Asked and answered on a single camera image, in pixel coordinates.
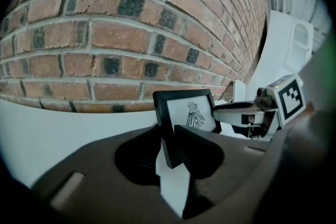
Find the picture frame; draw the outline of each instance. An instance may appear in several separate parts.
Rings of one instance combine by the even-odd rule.
[[[189,103],[192,103],[193,100],[196,100],[196,98],[198,98],[200,100],[199,97],[206,97],[206,100],[208,102],[209,105],[209,109],[211,111],[211,118],[213,119],[214,123],[211,122],[210,124],[207,125],[207,127],[211,127],[213,125],[213,129],[212,130],[207,130],[207,129],[202,129],[202,127],[204,127],[203,125],[200,127],[200,129],[202,130],[206,130],[209,132],[213,132],[213,133],[220,133],[222,131],[221,128],[221,123],[217,120],[215,120],[212,117],[212,113],[215,109],[215,103],[214,100],[212,98],[212,94],[210,89],[202,89],[202,90],[177,90],[177,91],[157,91],[153,93],[153,99],[154,99],[154,106],[155,106],[155,111],[156,111],[156,117],[157,117],[157,124],[158,126],[161,126],[165,129],[165,132],[174,133],[174,125],[188,125],[191,127],[198,127],[201,125],[201,123],[206,121],[206,118],[209,118],[208,115],[202,115],[200,114],[200,116],[198,117],[198,119],[200,119],[200,122],[198,121],[195,125],[195,122],[193,121],[193,123],[191,124],[189,122],[189,124],[187,124],[188,122],[185,122],[184,124],[177,122],[177,124],[172,123],[172,119],[171,119],[171,115],[170,115],[170,101],[173,100],[182,100],[182,99],[188,99],[188,101],[190,101]],[[188,108],[189,110],[191,110],[192,112],[195,112],[195,114],[193,114],[194,118],[196,118],[197,120],[197,104],[196,104],[196,108],[195,106],[193,106],[192,104],[190,104],[190,107]]]

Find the black picture frame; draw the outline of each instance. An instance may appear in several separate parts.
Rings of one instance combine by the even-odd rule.
[[[154,106],[157,118],[158,126],[165,129],[166,132],[174,134],[172,122],[170,120],[167,101],[185,99],[199,96],[207,96],[208,102],[211,107],[211,112],[215,110],[215,103],[212,98],[210,89],[202,90],[178,90],[178,91],[157,91],[153,93]],[[216,127],[212,130],[213,133],[220,133],[222,131],[221,123],[215,120]]]

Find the black object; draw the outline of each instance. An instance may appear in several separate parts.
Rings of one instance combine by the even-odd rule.
[[[254,104],[251,102],[234,102],[234,103],[228,103],[228,104],[220,104],[217,105],[214,109],[247,109],[251,108]]]
[[[199,96],[207,96],[211,111],[214,111],[215,103],[210,90],[187,90],[187,91],[160,91],[153,93],[157,124],[161,127],[161,138],[164,155],[167,165],[172,169],[179,166],[182,161],[179,158],[179,149],[176,147],[172,122],[170,120],[169,110],[167,106],[168,100],[185,99]],[[220,133],[222,131],[219,121],[212,132]]]
[[[161,148],[158,132],[156,125],[117,149],[115,165],[129,181],[138,185],[160,185],[160,177],[155,173],[155,161]]]

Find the framed drawing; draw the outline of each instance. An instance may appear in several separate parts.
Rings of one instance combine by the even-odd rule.
[[[207,90],[159,91],[153,93],[157,122],[174,133],[175,125],[188,125],[220,133],[220,122],[212,117],[215,103]]]

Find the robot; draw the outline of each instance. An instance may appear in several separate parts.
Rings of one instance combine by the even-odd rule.
[[[235,133],[247,138],[265,137],[283,128],[306,108],[297,75],[281,79],[259,88],[254,102],[235,102],[218,105],[214,119],[232,125]]]
[[[156,93],[154,100],[160,94],[188,97],[189,93]],[[314,144],[315,152],[293,154],[300,146],[300,133],[307,130],[305,123],[296,131],[298,140],[293,142],[285,128],[306,107],[298,77],[287,76],[258,89],[254,102],[219,106],[213,103],[210,94],[216,125],[207,131],[202,130],[206,124],[200,124],[207,121],[200,106],[187,107],[187,123],[192,126],[168,126],[165,124],[171,121],[168,116],[162,118],[162,100],[156,101],[157,125],[85,145],[44,174],[32,190],[74,223],[265,221],[264,208],[270,204],[269,197],[282,186],[276,179],[288,167],[283,163],[292,164],[290,183],[297,187],[302,183],[302,174],[317,167],[320,155],[327,151],[319,148],[315,140],[303,139],[305,147]],[[312,121],[318,124],[320,118],[317,115]],[[241,128],[239,131],[246,129],[248,137],[271,135],[272,140],[221,135],[218,121]],[[305,166],[295,169],[302,159],[307,162]],[[186,193],[180,214],[164,196],[163,168],[172,173],[185,171],[184,179],[175,181],[183,185],[179,191]]]

